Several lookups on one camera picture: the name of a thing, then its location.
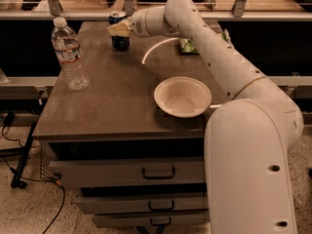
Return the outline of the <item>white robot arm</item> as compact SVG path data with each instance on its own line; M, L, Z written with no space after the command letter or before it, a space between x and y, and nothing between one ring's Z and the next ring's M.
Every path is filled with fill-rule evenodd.
M303 117L293 100L218 36L192 0L136 11L108 32L189 39L226 93L205 130L212 234L297 234L288 153Z

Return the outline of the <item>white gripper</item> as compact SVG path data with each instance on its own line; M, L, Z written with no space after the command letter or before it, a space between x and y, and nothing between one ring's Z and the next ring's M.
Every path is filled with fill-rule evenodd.
M147 9L136 11L130 16L131 23L127 19L123 19L111 24L107 27L108 33L111 36L129 37L133 31L137 37L150 37L151 33L147 27L148 13Z

